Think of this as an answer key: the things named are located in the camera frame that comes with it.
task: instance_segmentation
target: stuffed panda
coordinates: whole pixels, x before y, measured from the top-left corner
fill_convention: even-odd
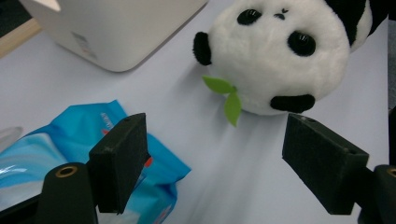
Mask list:
[[[387,17],[387,4],[236,0],[208,33],[196,34],[193,53],[212,77],[232,85],[242,109],[302,113],[340,84],[349,54]]]

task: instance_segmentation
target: white device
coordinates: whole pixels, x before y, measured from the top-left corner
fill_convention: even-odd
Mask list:
[[[129,70],[207,0],[20,0],[59,45],[109,71]]]

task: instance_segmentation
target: green bamboo leaf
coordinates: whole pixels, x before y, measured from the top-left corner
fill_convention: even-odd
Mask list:
[[[224,113],[227,120],[236,127],[236,123],[241,115],[242,103],[236,92],[230,93],[224,104]]]
[[[206,86],[215,93],[226,94],[236,92],[236,88],[222,78],[203,76],[203,80]]]

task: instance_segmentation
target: panda eye patch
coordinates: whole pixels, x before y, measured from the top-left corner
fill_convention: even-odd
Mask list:
[[[302,57],[311,56],[317,47],[315,39],[312,36],[297,31],[289,36],[288,45],[295,54]]]
[[[261,15],[262,14],[255,9],[247,9],[239,14],[236,20],[241,25],[250,25],[258,20]]]

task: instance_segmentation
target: blue package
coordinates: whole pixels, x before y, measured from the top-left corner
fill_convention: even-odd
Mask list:
[[[43,180],[50,169],[67,162],[87,162],[92,147],[126,116],[118,101],[69,106],[49,125],[0,153],[0,188]],[[151,158],[127,203],[126,215],[99,215],[101,223],[162,223],[173,210],[176,182],[191,169],[151,134],[148,152]]]

